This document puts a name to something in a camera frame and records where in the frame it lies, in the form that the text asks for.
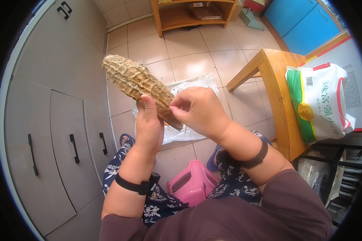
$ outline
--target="navy floral pants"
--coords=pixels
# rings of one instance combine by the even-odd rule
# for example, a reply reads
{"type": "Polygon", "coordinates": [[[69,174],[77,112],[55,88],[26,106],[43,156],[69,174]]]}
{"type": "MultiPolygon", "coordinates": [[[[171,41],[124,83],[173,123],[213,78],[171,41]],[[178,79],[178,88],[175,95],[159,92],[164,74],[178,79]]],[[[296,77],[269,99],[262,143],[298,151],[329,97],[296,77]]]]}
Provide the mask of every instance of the navy floral pants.
{"type": "MultiPolygon", "coordinates": [[[[253,131],[253,133],[270,144],[270,141],[259,132],[253,131]]],[[[133,140],[128,138],[115,157],[107,165],[103,175],[102,187],[105,196],[112,181],[114,181],[121,163],[124,161],[127,152],[133,144],[133,140]]],[[[261,200],[260,190],[241,167],[227,165],[225,160],[219,159],[217,159],[216,163],[220,170],[221,178],[217,186],[208,195],[208,198],[220,199],[236,195],[251,204],[259,204],[261,200]]],[[[150,227],[157,220],[174,215],[185,208],[188,208],[188,203],[183,203],[173,195],[166,193],[161,186],[157,185],[152,195],[146,197],[144,213],[141,219],[146,226],[150,227]]]]}

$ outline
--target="flour bag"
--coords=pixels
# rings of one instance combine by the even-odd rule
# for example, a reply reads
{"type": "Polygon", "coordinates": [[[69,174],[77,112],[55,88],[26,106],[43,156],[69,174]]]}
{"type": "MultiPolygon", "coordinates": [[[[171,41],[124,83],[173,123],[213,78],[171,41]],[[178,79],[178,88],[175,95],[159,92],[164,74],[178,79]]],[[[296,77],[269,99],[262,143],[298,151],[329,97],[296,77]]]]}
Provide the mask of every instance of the flour bag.
{"type": "Polygon", "coordinates": [[[286,80],[304,144],[340,139],[354,130],[355,118],[346,113],[343,95],[347,77],[343,68],[330,63],[287,66],[286,80]]]}

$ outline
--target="fingernail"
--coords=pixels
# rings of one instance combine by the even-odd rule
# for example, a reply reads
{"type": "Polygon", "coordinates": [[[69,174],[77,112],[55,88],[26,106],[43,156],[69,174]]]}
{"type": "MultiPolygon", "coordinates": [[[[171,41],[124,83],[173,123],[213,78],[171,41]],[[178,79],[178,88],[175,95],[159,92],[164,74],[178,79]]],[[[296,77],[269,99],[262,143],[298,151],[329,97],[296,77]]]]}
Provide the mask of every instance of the fingernail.
{"type": "Polygon", "coordinates": [[[147,94],[141,95],[141,99],[142,99],[144,102],[147,102],[147,97],[148,97],[147,94]]]}

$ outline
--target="hand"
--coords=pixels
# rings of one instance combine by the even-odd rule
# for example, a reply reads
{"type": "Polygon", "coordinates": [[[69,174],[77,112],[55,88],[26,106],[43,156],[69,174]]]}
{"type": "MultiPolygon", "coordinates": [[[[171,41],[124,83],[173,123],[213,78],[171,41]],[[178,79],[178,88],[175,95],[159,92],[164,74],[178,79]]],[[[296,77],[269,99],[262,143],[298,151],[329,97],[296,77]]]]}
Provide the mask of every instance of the hand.
{"type": "Polygon", "coordinates": [[[180,122],[214,141],[232,123],[210,88],[190,87],[181,91],[170,102],[169,109],[180,122]]]}
{"type": "Polygon", "coordinates": [[[148,155],[154,155],[164,140],[164,121],[158,119],[155,101],[150,96],[141,96],[144,104],[137,102],[137,136],[135,146],[148,155]]]}

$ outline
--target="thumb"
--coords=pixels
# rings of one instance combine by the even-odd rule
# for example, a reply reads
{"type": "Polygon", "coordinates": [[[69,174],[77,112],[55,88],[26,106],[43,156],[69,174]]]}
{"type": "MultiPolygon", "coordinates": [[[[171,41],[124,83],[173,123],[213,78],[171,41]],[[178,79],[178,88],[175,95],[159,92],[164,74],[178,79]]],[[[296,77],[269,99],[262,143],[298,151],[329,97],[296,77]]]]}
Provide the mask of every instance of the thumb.
{"type": "Polygon", "coordinates": [[[169,110],[172,111],[174,117],[185,124],[188,113],[177,106],[169,106],[169,110]]]}
{"type": "Polygon", "coordinates": [[[153,98],[147,94],[141,95],[141,99],[145,104],[145,118],[152,119],[157,118],[157,107],[155,106],[155,101],[153,98]]]}

